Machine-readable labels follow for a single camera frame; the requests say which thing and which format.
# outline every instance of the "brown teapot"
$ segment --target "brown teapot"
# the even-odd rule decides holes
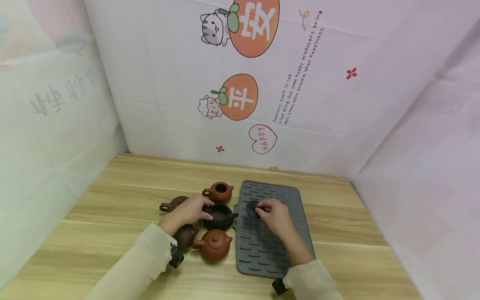
[[[171,212],[172,210],[174,210],[175,208],[177,208],[177,206],[179,206],[180,204],[183,203],[183,201],[187,200],[188,197],[187,196],[178,196],[178,197],[175,197],[173,198],[172,201],[170,201],[170,203],[162,203],[160,204],[160,210],[162,212]]]
[[[220,229],[212,229],[207,231],[201,240],[194,240],[192,248],[200,249],[204,259],[216,263],[227,256],[232,240],[232,237]]]
[[[227,203],[232,198],[232,190],[233,186],[219,181],[212,184],[210,189],[204,189],[202,196],[208,197],[215,203]]]
[[[173,235],[173,238],[177,241],[177,248],[185,252],[190,248],[195,236],[198,233],[198,229],[193,227],[191,224],[183,225],[177,230]]]

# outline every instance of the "red flower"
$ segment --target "red flower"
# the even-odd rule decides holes
[[[352,76],[356,77],[357,76],[357,68],[353,68],[352,70],[347,70],[347,79],[350,79]]]

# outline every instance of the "sleeve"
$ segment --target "sleeve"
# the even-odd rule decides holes
[[[150,224],[85,300],[139,299],[172,259],[170,244],[176,246],[177,241],[156,224]]]
[[[343,300],[319,260],[290,268],[283,283],[293,290],[297,299]]]

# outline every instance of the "hand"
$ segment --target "hand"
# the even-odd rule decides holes
[[[202,208],[204,205],[213,204],[212,201],[201,195],[192,196],[183,201],[172,212],[164,215],[158,226],[170,236],[173,236],[183,225],[195,223],[200,219],[212,220],[213,217],[209,213],[202,211]]]
[[[255,211],[265,221],[268,228],[280,239],[283,240],[292,234],[296,234],[295,227],[288,213],[288,206],[281,203],[278,199],[265,199],[260,201],[257,206],[265,208],[266,211],[260,208],[255,208]]]

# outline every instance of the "green leaf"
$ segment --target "green leaf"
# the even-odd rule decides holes
[[[237,16],[236,13],[231,12],[228,15],[227,25],[228,25],[228,29],[233,33],[236,33],[239,30],[239,26],[240,26],[239,17]]]
[[[227,95],[225,93],[218,94],[218,100],[220,100],[221,105],[227,104],[227,101],[228,101]]]
[[[238,12],[239,12],[239,9],[240,9],[240,6],[238,5],[238,3],[233,3],[233,4],[230,6],[229,11],[230,11],[230,12],[234,12],[234,13],[238,13]]]

